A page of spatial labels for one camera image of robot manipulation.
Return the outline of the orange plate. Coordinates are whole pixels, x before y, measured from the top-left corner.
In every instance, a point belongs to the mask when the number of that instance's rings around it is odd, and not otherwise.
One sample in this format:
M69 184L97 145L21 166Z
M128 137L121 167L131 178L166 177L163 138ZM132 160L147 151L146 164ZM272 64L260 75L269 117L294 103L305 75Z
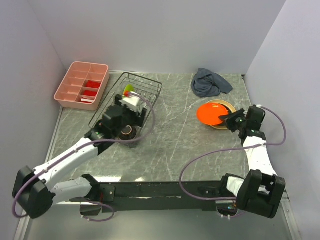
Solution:
M221 104L218 103L205 103L201 105L196 111L197 119L208 126L220 125L223 122L219 116L226 115L227 111Z

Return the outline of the yellow plate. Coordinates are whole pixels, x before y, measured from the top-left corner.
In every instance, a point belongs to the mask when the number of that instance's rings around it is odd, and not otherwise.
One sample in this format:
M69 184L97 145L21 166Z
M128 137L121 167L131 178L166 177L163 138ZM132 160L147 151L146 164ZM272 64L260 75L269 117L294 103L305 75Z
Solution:
M230 104L229 102L225 101L225 100L214 99L214 100L208 101L208 103L215 103L215 104L223 105L228 110L229 114L232 114L232 113L236 112L235 107L232 104ZM228 130L227 125L225 123L221 123L219 125L212 125L211 127L216 129L216 130Z

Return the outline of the black plate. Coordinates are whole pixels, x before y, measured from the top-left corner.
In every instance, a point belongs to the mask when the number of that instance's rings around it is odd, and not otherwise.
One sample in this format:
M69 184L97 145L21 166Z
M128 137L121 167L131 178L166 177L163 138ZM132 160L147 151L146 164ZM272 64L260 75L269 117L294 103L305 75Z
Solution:
M231 109L228 108L226 105L222 105L222 106L226 110L226 114L225 115L230 115L232 113Z

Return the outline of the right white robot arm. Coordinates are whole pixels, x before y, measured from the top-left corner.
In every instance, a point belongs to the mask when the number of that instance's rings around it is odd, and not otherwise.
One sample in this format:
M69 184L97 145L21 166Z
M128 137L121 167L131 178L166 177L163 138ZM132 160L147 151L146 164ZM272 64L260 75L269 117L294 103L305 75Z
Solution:
M267 151L271 143L261 131L266 111L261 105L253 105L248 110L240 109L220 117L231 132L239 132L249 172L245 178L227 173L221 179L219 193L224 199L235 196L235 206L240 210L272 219L278 211L286 181L274 170Z

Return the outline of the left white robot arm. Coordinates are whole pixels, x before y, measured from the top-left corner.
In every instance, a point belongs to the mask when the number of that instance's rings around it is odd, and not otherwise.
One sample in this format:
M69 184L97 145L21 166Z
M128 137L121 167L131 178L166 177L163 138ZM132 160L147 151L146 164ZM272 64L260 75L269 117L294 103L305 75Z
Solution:
M53 205L74 198L83 198L94 203L100 197L100 183L90 174L62 182L71 170L89 161L114 143L135 143L151 134L122 140L120 135L126 127L140 127L145 123L147 113L155 111L152 104L138 93L126 91L116 95L114 104L106 108L100 120L74 146L54 159L35 168L23 167L17 173L12 197L12 214L16 218L16 206L20 205L31 219L44 215Z

